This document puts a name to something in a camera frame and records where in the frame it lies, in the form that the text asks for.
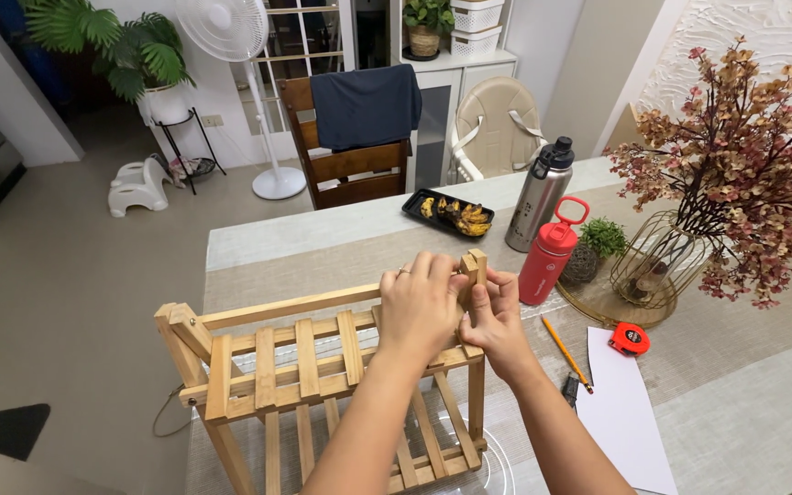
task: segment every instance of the forearm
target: forearm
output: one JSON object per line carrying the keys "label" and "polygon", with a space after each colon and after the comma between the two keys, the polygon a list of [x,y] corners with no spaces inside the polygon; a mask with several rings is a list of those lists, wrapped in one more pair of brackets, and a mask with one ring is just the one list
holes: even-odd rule
{"label": "forearm", "polygon": [[302,494],[386,493],[396,442],[423,372],[404,363],[390,354],[371,360]]}
{"label": "forearm", "polygon": [[553,495],[635,493],[542,367],[535,366],[510,385],[539,469]]}

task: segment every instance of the white paper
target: white paper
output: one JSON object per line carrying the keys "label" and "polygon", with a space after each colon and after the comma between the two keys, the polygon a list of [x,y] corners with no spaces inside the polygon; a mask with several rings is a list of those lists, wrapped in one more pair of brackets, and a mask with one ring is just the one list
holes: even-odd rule
{"label": "white paper", "polygon": [[595,393],[579,388],[579,420],[632,488],[677,495],[644,377],[634,357],[607,343],[612,333],[588,327]]}

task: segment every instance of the red tape measure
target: red tape measure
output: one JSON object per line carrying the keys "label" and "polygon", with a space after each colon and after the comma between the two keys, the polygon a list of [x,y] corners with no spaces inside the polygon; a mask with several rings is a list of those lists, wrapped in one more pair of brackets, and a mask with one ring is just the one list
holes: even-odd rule
{"label": "red tape measure", "polygon": [[640,356],[649,350],[649,337],[644,329],[633,323],[620,323],[608,342],[613,349],[626,356]]}

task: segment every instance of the gray floor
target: gray floor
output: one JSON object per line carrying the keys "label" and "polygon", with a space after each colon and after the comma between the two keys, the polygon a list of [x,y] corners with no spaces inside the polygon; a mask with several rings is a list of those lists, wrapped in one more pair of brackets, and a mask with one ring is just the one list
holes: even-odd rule
{"label": "gray floor", "polygon": [[[117,169],[158,151],[148,129],[122,118],[73,124],[87,156],[30,169],[0,206],[0,410],[51,405],[29,462],[131,495],[172,495],[184,490],[187,430],[151,435],[181,383],[152,315],[171,301],[202,307],[210,229],[310,210],[311,201],[306,190],[259,200],[259,170],[247,166],[211,174],[196,197],[167,184],[168,209],[113,219],[106,195]],[[188,418],[172,405],[163,431]]]}

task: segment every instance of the wooden rack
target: wooden rack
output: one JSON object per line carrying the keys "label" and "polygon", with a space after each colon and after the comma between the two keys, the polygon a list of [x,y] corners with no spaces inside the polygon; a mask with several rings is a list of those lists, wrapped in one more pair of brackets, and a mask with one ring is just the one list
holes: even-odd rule
{"label": "wooden rack", "polygon": [[[487,259],[478,249],[470,249],[468,254],[461,257],[460,271],[470,277],[470,284],[457,298],[462,308],[471,307],[469,298],[472,285],[487,283]],[[357,331],[372,327],[380,331],[380,305],[366,311],[338,311],[335,318],[305,318],[280,329],[262,326],[250,335],[224,334],[214,337],[209,331],[374,298],[380,298],[378,284],[221,313],[197,315],[188,305],[175,303],[165,304],[155,313],[158,330],[185,383],[185,389],[180,392],[180,401],[186,407],[197,409],[237,495],[254,495],[256,490],[229,423],[258,418],[265,424],[265,493],[280,495],[280,413],[295,411],[303,483],[310,476],[315,462],[310,408],[320,404],[323,406],[331,437],[339,421],[336,400],[353,395],[363,378],[365,366],[368,366],[377,350],[360,349]],[[340,337],[342,354],[317,359],[314,341],[329,336]],[[297,365],[276,366],[275,348],[293,343],[297,345]],[[251,352],[256,353],[255,373],[243,374],[232,357]],[[209,366],[209,374],[202,362]],[[469,366],[468,425],[457,408],[446,376],[448,370],[460,366]],[[482,437],[484,352],[479,347],[462,343],[459,333],[455,331],[454,337],[429,363],[423,376],[434,377],[458,445],[443,448],[438,444],[429,420],[428,405],[424,402],[420,388],[415,387],[411,406],[427,454],[412,458],[403,432],[396,462],[390,472],[387,493],[476,470],[481,467],[479,451],[488,447]]]}

